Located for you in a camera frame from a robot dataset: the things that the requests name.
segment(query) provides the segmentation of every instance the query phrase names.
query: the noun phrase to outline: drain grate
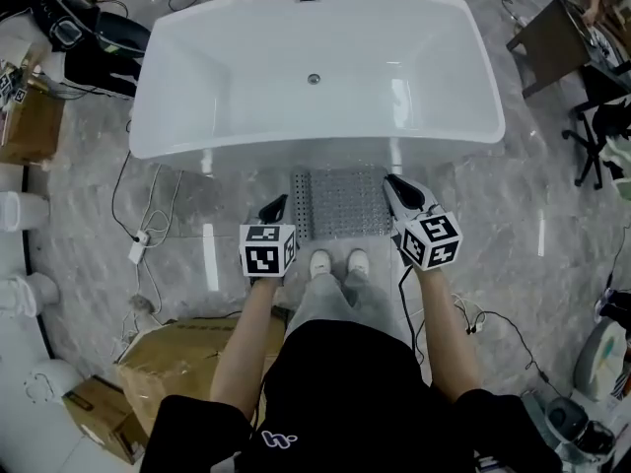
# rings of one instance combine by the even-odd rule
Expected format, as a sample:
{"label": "drain grate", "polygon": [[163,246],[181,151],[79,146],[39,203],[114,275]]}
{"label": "drain grate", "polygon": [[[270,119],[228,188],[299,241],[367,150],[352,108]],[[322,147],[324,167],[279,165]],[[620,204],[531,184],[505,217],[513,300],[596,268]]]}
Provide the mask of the drain grate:
{"label": "drain grate", "polygon": [[295,169],[292,205],[299,241],[386,236],[391,218],[384,168]]}

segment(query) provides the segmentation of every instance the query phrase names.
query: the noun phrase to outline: marble floor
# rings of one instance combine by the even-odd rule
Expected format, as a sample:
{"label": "marble floor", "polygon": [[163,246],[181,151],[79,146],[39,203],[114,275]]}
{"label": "marble floor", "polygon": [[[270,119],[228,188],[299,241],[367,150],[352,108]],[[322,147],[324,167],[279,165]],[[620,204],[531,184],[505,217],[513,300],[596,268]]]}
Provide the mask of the marble floor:
{"label": "marble floor", "polygon": [[[168,0],[121,0],[130,17],[147,27],[169,12]],[[190,0],[174,0],[180,6]],[[458,261],[447,269],[453,291],[483,308],[510,317],[521,329],[541,367],[561,391],[571,387],[572,369],[592,330],[593,303],[611,269],[629,207],[606,184],[602,191],[573,180],[582,157],[561,139],[571,125],[568,109],[583,101],[580,81],[564,79],[524,101],[516,58],[505,47],[514,24],[500,0],[465,0],[486,44],[507,122],[506,136],[488,151],[435,169],[405,174],[424,180],[452,209],[464,233]],[[530,17],[544,0],[512,0],[512,9]],[[66,105],[59,150],[45,170],[34,169],[31,189],[51,202],[51,221],[31,237],[35,270],[53,277],[61,304],[43,313],[54,352],[82,373],[110,372],[121,349],[121,322],[136,290],[127,259],[129,239],[113,221],[112,192],[128,150],[125,125],[131,103],[88,96]],[[116,194],[121,221],[137,230],[156,166],[132,158]],[[178,174],[161,170],[153,208],[169,211]],[[238,226],[252,209],[288,190],[289,176],[275,170],[207,178],[184,173],[165,243],[148,251],[163,307],[161,320],[215,316],[239,309],[246,294],[238,260]],[[544,253],[538,254],[539,227],[545,220]],[[155,221],[157,228],[160,221]],[[209,292],[202,230],[212,224],[218,261],[219,291]],[[280,304],[295,307],[306,284],[310,253],[328,248],[337,266],[354,247],[365,247],[375,281],[392,295],[392,306],[405,327],[396,284],[398,255],[388,238],[345,239],[304,246],[299,262],[279,294]],[[614,284],[631,287],[626,272],[631,250],[618,259]],[[158,303],[144,269],[141,293]],[[418,285],[404,286],[413,322],[422,320]],[[126,329],[132,327],[130,321]],[[475,336],[485,385],[498,392],[542,388],[518,335],[508,323],[489,317]],[[428,373],[428,363],[424,373]]]}

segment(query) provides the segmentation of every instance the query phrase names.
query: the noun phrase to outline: cardboard box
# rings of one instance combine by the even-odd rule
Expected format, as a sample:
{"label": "cardboard box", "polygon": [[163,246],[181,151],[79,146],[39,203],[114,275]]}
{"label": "cardboard box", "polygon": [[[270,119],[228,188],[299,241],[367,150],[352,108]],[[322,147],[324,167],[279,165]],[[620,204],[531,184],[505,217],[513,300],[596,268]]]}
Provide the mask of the cardboard box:
{"label": "cardboard box", "polygon": [[0,163],[29,165],[54,156],[64,101],[29,88],[23,103],[12,103],[0,133]]}
{"label": "cardboard box", "polygon": [[63,396],[63,404],[84,435],[123,461],[145,452],[147,434],[122,391],[93,376]]}
{"label": "cardboard box", "polygon": [[[118,362],[118,379],[147,435],[162,400],[172,394],[207,400],[219,358],[237,319],[189,319],[144,335]],[[285,337],[285,324],[272,317],[263,373],[272,366]],[[259,407],[262,422],[264,401]]]}

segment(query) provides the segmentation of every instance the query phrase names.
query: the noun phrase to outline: freestanding bathtub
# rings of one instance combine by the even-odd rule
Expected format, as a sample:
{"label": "freestanding bathtub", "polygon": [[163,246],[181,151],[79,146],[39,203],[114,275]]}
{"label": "freestanding bathtub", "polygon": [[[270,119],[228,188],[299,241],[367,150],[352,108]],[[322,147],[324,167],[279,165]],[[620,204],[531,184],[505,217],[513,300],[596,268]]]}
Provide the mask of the freestanding bathtub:
{"label": "freestanding bathtub", "polygon": [[504,130],[462,0],[214,0],[155,24],[130,148],[206,174],[405,168]]}

